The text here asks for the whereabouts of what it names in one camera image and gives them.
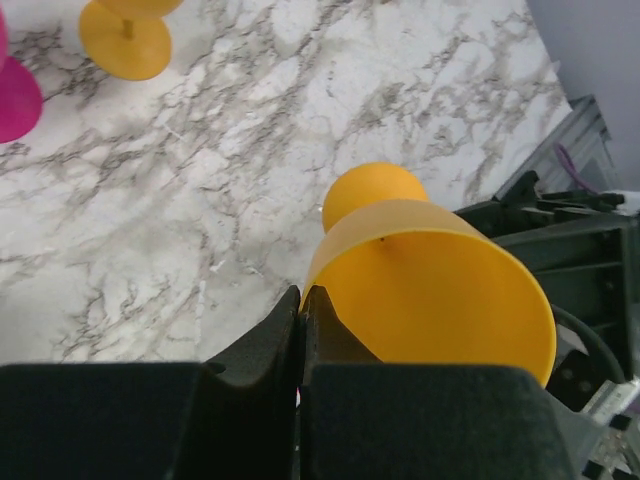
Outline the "yellow wine glass front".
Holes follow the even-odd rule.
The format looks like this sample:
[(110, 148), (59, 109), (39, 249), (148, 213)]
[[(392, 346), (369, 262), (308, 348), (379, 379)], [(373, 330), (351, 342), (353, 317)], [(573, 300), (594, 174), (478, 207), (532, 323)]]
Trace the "yellow wine glass front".
[(142, 81), (169, 64), (172, 39), (164, 17), (181, 0), (98, 0), (79, 17), (79, 37), (89, 58), (107, 73)]

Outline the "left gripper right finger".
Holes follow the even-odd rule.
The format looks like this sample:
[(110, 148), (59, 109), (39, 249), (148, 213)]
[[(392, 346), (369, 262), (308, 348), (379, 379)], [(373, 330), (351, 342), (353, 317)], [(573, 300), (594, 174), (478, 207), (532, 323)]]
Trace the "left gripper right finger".
[(519, 368), (380, 362), (313, 287), (302, 307), (304, 479), (574, 479), (544, 389)]

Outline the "pink plastic wine glass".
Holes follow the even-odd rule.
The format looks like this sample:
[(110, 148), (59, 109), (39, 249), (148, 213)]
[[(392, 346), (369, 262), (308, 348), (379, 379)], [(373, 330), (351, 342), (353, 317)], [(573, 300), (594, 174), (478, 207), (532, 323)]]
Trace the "pink plastic wine glass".
[(9, 54), (9, 35), (1, 13), (0, 76), (1, 143), (15, 141), (38, 123), (43, 111), (43, 96), (34, 75)]

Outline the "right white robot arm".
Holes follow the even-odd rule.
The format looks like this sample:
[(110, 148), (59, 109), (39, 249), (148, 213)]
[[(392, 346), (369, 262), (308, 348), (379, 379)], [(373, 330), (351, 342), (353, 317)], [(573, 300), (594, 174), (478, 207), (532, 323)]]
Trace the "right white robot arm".
[(620, 194), (540, 193), (529, 170), (458, 215), (518, 258), (548, 299), (617, 353), (639, 338), (639, 218)]

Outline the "yellow wine glass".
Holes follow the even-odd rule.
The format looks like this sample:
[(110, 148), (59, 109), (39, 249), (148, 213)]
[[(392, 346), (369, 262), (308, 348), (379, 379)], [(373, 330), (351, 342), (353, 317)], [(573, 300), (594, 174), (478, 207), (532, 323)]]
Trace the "yellow wine glass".
[(307, 273), (378, 359), (518, 367), (546, 385), (555, 360), (550, 302), (524, 264), (431, 202), (408, 170), (348, 170), (323, 204)]
[(172, 39), (164, 17), (181, 0), (98, 0), (79, 17), (79, 37), (89, 58), (107, 73), (142, 81), (169, 64)]

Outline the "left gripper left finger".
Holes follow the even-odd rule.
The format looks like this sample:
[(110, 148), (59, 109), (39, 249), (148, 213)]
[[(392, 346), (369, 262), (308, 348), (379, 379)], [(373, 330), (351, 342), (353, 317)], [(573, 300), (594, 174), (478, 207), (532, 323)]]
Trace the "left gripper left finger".
[(289, 478), (299, 303), (204, 362), (4, 366), (2, 477)]

